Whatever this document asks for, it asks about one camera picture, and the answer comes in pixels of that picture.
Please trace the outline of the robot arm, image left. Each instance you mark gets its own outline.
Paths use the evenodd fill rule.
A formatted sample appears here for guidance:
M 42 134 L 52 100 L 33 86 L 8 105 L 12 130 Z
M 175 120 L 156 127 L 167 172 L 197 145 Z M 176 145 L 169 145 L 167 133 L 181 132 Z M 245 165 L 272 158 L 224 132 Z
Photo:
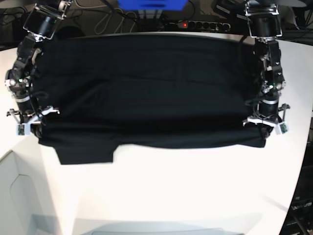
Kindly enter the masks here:
M 27 136 L 45 125 L 45 116 L 59 113 L 52 106 L 41 107 L 38 98 L 44 92 L 35 92 L 33 82 L 38 77 L 36 59 L 43 55 L 43 43 L 51 40 L 60 23 L 66 18 L 72 1 L 57 0 L 54 3 L 34 5 L 23 29 L 27 35 L 17 47 L 17 59 L 5 77 L 5 86 L 14 98 L 18 109 L 10 109 L 8 116 L 16 121 L 16 134 Z

